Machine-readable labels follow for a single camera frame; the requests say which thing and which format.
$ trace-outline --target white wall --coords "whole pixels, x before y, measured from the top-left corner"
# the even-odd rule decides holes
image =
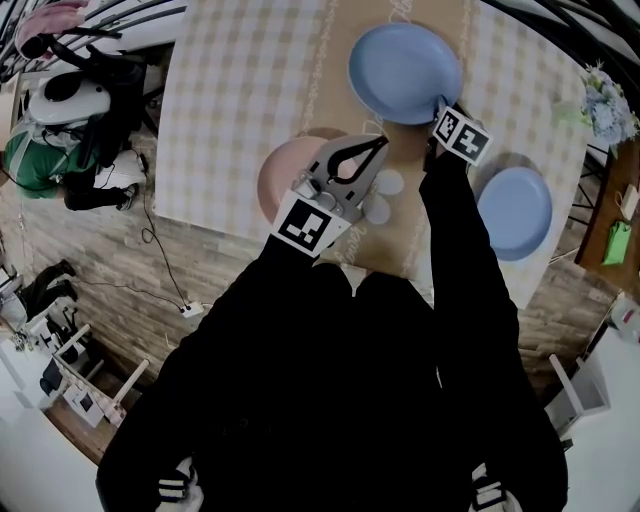
[[[609,329],[587,364],[611,409],[572,427],[566,512],[630,512],[640,501],[640,345]]]
[[[103,512],[96,472],[39,410],[0,420],[0,501],[10,512]]]

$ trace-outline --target blue plate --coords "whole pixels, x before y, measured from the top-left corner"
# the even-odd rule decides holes
[[[453,105],[462,91],[462,69],[451,48],[411,23],[388,23],[366,32],[351,50],[348,72],[360,101],[400,124],[433,121],[438,97]]]
[[[517,261],[544,241],[553,206],[542,176],[525,167],[505,169],[480,195],[478,211],[498,259]]]

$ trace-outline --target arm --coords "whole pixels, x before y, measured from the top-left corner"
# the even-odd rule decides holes
[[[459,414],[469,453],[529,510],[561,510],[564,453],[538,403],[518,352],[518,317],[465,175],[451,153],[420,187],[431,223],[435,311],[443,389]]]
[[[273,367],[263,333],[279,308],[296,307],[298,271],[312,262],[269,238],[260,257],[169,355],[100,463],[96,484],[106,511],[155,510],[158,480],[198,444],[215,442],[226,411],[244,401],[238,397],[268,393],[260,375]]]

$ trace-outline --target cable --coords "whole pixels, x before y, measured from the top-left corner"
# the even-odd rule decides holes
[[[104,187],[106,187],[109,184],[109,180],[111,179],[111,173],[113,172],[113,170],[116,168],[116,164],[112,164],[111,165],[111,170],[109,171],[109,176],[107,176],[107,181],[105,182],[104,185],[102,185],[101,187],[98,187],[100,190],[102,190]]]
[[[593,145],[591,145],[591,144],[587,144],[587,146],[588,146],[588,147],[590,147],[591,149],[595,149],[596,151],[600,151],[600,153],[602,153],[603,155],[608,155],[608,154],[609,154],[609,152],[608,152],[608,151],[605,151],[605,150],[604,150],[604,149],[602,149],[602,148],[599,148],[599,147],[593,146]]]
[[[549,263],[547,264],[547,266],[553,265],[556,261],[560,261],[561,259],[566,258],[567,256],[569,256],[569,255],[571,255],[571,254],[573,254],[575,252],[578,252],[579,250],[580,250],[580,247],[576,247],[575,249],[571,249],[570,251],[567,251],[567,252],[565,252],[563,254],[560,254],[558,256],[554,256],[553,258],[551,258],[549,260]]]
[[[131,290],[132,292],[135,292],[135,293],[146,293],[147,295],[151,295],[151,297],[155,297],[156,299],[160,299],[160,300],[164,300],[166,302],[170,302],[175,307],[177,307],[180,312],[182,312],[182,308],[180,307],[180,305],[178,303],[172,301],[171,299],[167,299],[166,297],[161,297],[160,295],[156,295],[156,294],[148,292],[146,290],[138,290],[137,288],[134,288],[133,286],[128,286],[126,284],[92,283],[90,281],[85,281],[84,279],[80,279],[77,276],[71,278],[70,281],[71,282],[80,281],[81,283],[88,284],[90,286],[111,286],[113,288],[127,288],[128,290]]]
[[[133,148],[129,148],[130,151],[133,151],[136,156],[138,157],[138,160],[140,160],[142,162],[142,157],[140,156],[140,154]],[[149,215],[149,212],[147,211],[147,188],[149,188],[149,172],[147,169],[145,169],[144,172],[144,192],[142,195],[142,207],[144,209],[144,214],[147,216],[147,220],[149,221],[149,225],[151,226],[151,229],[149,228],[142,228],[142,231],[140,232],[140,235],[142,237],[142,241],[145,244],[150,244],[151,242],[153,242],[153,240],[155,240],[156,242],[158,242],[158,247],[160,247],[160,251],[162,252],[162,257],[164,258],[164,262],[167,265],[167,270],[169,271],[169,277],[171,278],[171,281],[173,281],[173,285],[176,287],[176,291],[178,292],[178,295],[180,296],[180,299],[182,300],[182,303],[184,304],[184,307],[186,308],[188,306],[187,301],[185,300],[184,296],[182,295],[182,292],[180,291],[180,288],[178,287],[178,283],[176,282],[175,278],[173,277],[173,272],[171,271],[171,265],[169,264],[169,260],[167,259],[167,254],[164,251],[164,247],[162,247],[162,243],[160,242],[160,239],[158,238],[158,235],[156,234],[156,226],[153,223],[153,221],[151,220],[151,215]],[[149,233],[151,235],[151,238],[147,238],[145,237],[145,234]]]
[[[51,142],[49,142],[47,140],[47,130],[42,130],[42,140],[44,140],[44,142],[47,144],[47,146],[49,146],[50,148],[55,149],[56,151],[62,153],[62,155],[66,158],[67,160],[67,169],[69,168],[69,153],[67,153],[66,151],[60,149],[58,146],[54,146],[53,144],[51,144]]]

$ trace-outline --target power strip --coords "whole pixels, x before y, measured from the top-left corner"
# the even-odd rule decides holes
[[[185,318],[191,318],[192,316],[201,315],[204,313],[204,307],[198,301],[192,302],[188,306],[183,306],[180,308],[180,313]]]

